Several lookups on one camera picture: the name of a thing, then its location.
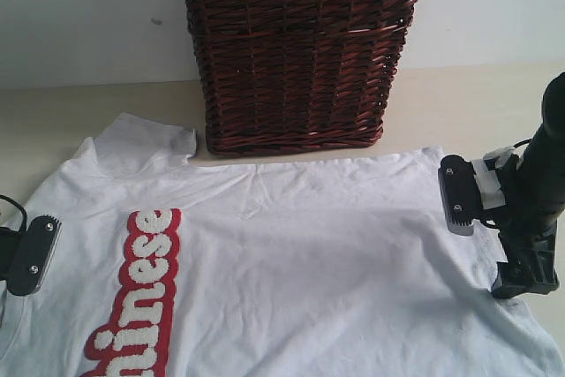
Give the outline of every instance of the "white wall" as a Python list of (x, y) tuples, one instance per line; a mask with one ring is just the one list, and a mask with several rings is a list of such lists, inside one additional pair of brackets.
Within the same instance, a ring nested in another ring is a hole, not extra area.
[[(420, 0), (401, 66), (562, 60), (564, 23), (565, 0)], [(197, 79), (185, 28), (184, 0), (0, 0), (0, 87)]]

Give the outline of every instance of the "brown wicker basket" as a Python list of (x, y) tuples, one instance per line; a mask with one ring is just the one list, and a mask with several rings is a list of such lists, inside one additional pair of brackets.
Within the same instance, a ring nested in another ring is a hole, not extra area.
[(417, 0), (186, 0), (220, 155), (366, 147)]

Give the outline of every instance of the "woven texture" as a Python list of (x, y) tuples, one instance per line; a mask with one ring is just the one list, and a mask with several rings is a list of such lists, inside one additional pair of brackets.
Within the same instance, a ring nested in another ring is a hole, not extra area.
[(186, 0), (220, 155), (366, 147), (417, 0)]

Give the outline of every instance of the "white t-shirt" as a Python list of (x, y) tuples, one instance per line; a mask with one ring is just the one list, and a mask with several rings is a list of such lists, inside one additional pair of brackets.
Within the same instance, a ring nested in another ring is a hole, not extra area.
[(448, 232), (439, 148), (201, 168), (195, 143), (122, 115), (43, 183), (26, 207), (62, 231), (41, 289), (4, 293), (0, 376), (565, 374), (491, 297), (497, 240)]

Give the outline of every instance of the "table surface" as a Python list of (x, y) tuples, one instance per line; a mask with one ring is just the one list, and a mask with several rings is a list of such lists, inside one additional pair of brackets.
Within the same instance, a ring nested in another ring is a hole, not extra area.
[[(478, 158), (530, 138), (540, 124), (543, 91), (563, 70), (565, 63), (401, 70), (384, 117), (384, 136), (373, 147), (226, 160), (209, 154), (201, 139), (193, 163), (377, 156), (432, 145), (443, 146), (446, 153)], [(0, 193), (25, 202), (84, 138), (100, 133), (121, 112), (196, 128), (200, 137), (204, 134), (199, 82), (0, 91)], [(0, 211), (2, 218), (13, 212), (5, 205)], [(565, 275), (565, 235), (560, 236), (556, 269), (558, 275)], [(524, 298), (565, 352), (565, 288), (549, 296)]]

